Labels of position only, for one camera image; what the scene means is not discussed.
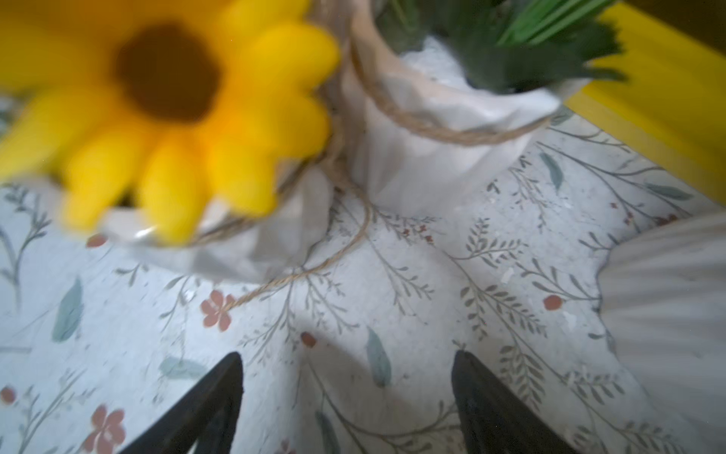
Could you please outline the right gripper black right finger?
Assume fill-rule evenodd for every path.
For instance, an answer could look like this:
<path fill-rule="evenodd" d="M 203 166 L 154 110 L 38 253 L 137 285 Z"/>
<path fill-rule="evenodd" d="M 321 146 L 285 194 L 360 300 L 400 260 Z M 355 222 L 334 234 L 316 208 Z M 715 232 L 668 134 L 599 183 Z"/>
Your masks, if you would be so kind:
<path fill-rule="evenodd" d="M 469 453 L 576 451 L 472 353 L 457 351 L 451 381 Z"/>

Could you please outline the shelf pot three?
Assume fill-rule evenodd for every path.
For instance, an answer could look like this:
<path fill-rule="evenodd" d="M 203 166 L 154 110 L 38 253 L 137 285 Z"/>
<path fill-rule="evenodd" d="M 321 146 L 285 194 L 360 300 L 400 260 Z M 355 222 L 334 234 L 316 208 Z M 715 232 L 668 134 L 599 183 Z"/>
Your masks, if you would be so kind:
<path fill-rule="evenodd" d="M 436 216 L 491 183 L 623 50 L 607 1 L 355 1 L 340 76 L 354 181 Z"/>
<path fill-rule="evenodd" d="M 614 247 L 597 283 L 619 361 L 653 400 L 724 438 L 724 211 Z"/>

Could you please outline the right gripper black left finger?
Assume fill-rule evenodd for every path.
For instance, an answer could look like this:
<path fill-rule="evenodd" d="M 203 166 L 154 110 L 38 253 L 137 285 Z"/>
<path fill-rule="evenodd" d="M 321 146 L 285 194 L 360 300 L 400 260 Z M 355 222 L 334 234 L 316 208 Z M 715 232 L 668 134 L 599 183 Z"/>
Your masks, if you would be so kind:
<path fill-rule="evenodd" d="M 243 399 L 241 356 L 232 352 L 212 368 L 124 453 L 229 453 Z"/>

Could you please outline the shelf pot four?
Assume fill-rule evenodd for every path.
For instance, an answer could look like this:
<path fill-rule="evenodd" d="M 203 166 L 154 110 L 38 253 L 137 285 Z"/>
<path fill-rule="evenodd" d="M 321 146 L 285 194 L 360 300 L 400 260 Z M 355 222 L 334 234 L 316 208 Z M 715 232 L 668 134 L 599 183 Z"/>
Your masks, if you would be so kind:
<path fill-rule="evenodd" d="M 5 1 L 3 182 L 62 224 L 185 274 L 263 283 L 306 260 L 332 191 L 321 87 L 340 63 L 310 1 Z"/>

